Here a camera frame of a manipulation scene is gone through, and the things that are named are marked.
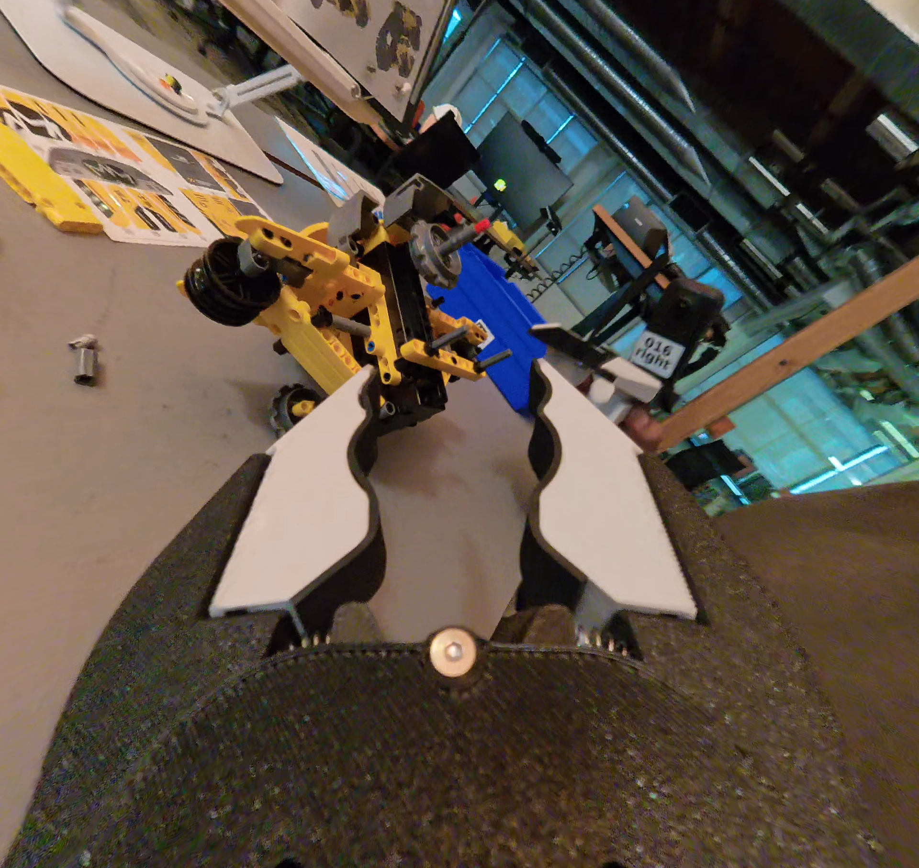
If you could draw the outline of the yellow toy brick vehicle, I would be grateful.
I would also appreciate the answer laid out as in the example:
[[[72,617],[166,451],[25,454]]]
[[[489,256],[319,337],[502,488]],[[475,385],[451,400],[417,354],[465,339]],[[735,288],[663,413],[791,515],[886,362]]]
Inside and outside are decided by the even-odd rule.
[[[380,216],[358,194],[302,231],[259,218],[237,226],[240,236],[211,243],[178,290],[213,323],[266,329],[274,350],[303,370],[305,382],[282,387],[272,400],[277,437],[365,367],[379,374],[384,428],[413,427],[443,412],[447,386],[458,379],[407,362],[399,349],[475,323],[443,311],[443,299],[431,299],[426,286],[453,289],[460,249],[498,242],[494,224],[417,174],[384,198]],[[475,324],[483,330],[477,347],[452,346],[473,360],[483,359],[487,341]]]

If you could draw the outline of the metal ceiling duct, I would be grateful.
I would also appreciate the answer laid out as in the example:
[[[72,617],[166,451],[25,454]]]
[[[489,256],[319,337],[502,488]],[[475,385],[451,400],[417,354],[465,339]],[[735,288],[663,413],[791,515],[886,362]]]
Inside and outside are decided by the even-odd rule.
[[[507,0],[566,65],[700,188],[718,166],[697,139],[695,98],[679,71],[604,0]]]

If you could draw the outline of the white flat base plate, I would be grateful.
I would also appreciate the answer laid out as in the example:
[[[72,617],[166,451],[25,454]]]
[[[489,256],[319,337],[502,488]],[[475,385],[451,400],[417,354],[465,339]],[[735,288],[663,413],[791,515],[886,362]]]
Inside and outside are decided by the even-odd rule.
[[[31,55],[73,92],[273,185],[283,184],[279,171],[235,115],[205,115],[201,125],[178,116],[131,83],[102,49],[66,24],[52,0],[1,2],[2,18]]]

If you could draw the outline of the yellow brick plate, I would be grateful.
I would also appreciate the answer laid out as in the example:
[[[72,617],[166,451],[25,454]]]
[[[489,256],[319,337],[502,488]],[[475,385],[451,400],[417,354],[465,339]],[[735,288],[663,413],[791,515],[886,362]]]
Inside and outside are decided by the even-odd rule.
[[[1,176],[58,231],[104,233],[104,225],[92,208],[16,132],[4,125],[1,126]]]

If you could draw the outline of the person's right hand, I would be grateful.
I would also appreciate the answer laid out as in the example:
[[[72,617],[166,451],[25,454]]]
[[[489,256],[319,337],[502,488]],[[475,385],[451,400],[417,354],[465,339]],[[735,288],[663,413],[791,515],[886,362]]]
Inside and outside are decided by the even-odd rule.
[[[652,416],[646,406],[633,405],[619,427],[646,454],[660,453],[664,438],[663,425]]]

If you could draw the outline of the white instruction poster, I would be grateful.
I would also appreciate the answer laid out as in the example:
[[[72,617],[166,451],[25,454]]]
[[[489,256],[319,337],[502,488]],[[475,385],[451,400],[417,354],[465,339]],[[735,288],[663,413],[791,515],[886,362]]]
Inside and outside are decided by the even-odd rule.
[[[219,0],[353,120],[409,125],[457,0]]]

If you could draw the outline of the white desk stand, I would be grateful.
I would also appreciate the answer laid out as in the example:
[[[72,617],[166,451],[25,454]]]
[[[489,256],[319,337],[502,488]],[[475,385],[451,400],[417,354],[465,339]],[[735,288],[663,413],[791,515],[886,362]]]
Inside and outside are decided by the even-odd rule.
[[[287,65],[247,81],[218,88],[205,102],[200,103],[184,91],[176,77],[145,69],[103,37],[92,26],[89,16],[75,7],[74,0],[52,0],[52,3],[63,23],[100,50],[136,89],[171,114],[198,127],[205,127],[212,119],[224,120],[239,105],[285,92],[305,81],[295,68]]]

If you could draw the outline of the blue plastic bin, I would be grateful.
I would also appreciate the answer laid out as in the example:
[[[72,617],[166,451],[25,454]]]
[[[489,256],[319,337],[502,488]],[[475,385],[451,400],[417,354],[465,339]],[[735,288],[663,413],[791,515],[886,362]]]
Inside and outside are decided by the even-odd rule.
[[[529,384],[532,362],[546,356],[547,346],[530,333],[543,323],[539,312],[521,289],[504,277],[504,271],[472,244],[459,250],[461,274],[457,285],[444,290],[427,285],[431,299],[443,299],[441,308],[456,319],[467,318],[484,326],[487,341],[482,358],[504,350],[511,357],[487,370],[510,407],[521,414],[529,413]]]

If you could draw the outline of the black monitor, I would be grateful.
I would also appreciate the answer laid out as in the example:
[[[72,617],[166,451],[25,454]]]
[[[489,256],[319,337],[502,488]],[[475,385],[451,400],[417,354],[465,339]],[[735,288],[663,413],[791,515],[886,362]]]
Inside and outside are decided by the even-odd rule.
[[[477,152],[473,172],[484,187],[484,202],[522,231],[541,222],[542,211],[555,208],[572,189],[560,158],[511,113],[503,115]]]

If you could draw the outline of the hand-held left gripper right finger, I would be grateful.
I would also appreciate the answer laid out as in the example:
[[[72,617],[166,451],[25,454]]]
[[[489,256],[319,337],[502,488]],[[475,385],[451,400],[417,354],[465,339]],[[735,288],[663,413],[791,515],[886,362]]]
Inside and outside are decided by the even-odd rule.
[[[661,517],[642,459],[624,430],[660,382],[625,360],[587,376],[535,360],[530,373],[533,429],[527,457],[536,487],[520,549],[518,610],[594,611],[594,629],[616,617],[648,615],[698,624],[698,600]]]

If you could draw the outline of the yellow black printed leaflet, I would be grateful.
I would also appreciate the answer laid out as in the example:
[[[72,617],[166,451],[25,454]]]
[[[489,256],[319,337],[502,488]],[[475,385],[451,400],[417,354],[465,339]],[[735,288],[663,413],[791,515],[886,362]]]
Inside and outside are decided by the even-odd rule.
[[[92,208],[110,240],[203,248],[269,219],[222,163],[39,96],[1,89],[9,127]]]

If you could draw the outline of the wooden beam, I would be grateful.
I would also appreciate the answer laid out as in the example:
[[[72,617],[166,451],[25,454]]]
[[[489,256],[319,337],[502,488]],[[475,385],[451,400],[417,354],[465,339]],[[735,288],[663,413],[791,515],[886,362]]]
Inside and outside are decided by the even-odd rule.
[[[905,309],[918,295],[916,258],[867,288],[839,278],[792,303],[824,300],[833,309],[780,345],[718,382],[661,423],[663,451],[708,429],[731,412],[812,365],[839,346],[865,334]]]

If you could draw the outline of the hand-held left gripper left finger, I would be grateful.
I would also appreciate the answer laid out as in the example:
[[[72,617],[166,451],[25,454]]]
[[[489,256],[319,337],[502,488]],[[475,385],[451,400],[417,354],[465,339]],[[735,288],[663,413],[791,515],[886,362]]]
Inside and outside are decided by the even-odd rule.
[[[302,638],[326,633],[384,576],[370,482],[381,383],[365,367],[267,451],[268,465],[219,575],[209,615],[281,612]]]

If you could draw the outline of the yellow brick beam with pins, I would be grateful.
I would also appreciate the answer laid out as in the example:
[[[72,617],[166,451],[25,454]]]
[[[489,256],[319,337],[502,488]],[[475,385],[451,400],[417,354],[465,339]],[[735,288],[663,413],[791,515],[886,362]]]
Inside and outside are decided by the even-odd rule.
[[[505,349],[485,359],[470,359],[458,354],[452,346],[466,343],[477,347],[480,344],[482,328],[473,323],[462,323],[455,329],[434,338],[430,342],[412,339],[399,349],[399,355],[409,363],[433,369],[448,378],[478,381],[486,376],[487,370],[510,358],[512,350]]]

